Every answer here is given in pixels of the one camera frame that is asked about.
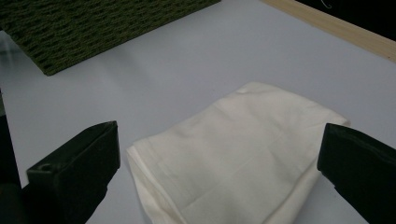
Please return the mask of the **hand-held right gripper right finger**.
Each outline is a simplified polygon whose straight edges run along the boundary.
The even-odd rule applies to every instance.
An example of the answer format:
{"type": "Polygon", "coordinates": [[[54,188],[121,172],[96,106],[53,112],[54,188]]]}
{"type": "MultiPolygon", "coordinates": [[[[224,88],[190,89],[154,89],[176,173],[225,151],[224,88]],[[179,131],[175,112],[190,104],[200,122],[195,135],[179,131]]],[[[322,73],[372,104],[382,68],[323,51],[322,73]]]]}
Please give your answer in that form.
{"type": "Polygon", "coordinates": [[[396,224],[396,149],[328,123],[318,170],[369,224],[396,224]]]}

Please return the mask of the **white cloth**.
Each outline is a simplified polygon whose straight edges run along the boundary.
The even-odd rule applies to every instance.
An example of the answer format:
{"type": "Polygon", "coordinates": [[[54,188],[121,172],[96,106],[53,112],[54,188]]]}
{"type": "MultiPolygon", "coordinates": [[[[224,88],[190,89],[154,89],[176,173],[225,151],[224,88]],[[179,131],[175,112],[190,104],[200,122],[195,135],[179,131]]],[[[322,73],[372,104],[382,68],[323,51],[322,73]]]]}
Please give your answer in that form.
{"type": "Polygon", "coordinates": [[[251,82],[167,131],[128,161],[153,224],[293,224],[315,185],[326,124],[346,118],[251,82]]]}

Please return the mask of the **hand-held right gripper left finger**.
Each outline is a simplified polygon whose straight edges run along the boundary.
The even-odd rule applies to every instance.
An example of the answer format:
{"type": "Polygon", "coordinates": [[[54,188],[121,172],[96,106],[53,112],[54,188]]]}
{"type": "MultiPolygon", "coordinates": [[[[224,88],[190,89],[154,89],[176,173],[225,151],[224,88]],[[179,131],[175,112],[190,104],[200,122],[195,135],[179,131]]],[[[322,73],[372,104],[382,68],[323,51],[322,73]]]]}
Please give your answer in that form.
{"type": "Polygon", "coordinates": [[[27,170],[34,224],[85,224],[120,168],[118,124],[85,129],[27,170]]]}

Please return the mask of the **green woven basket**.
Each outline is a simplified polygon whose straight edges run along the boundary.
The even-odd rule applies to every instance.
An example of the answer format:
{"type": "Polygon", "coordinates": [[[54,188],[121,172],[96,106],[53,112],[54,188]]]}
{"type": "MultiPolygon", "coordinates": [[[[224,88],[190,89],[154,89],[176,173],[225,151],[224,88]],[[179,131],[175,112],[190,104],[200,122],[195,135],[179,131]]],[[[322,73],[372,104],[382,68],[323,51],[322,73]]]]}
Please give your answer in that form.
{"type": "Polygon", "coordinates": [[[221,0],[0,0],[0,30],[46,76],[221,0]]]}

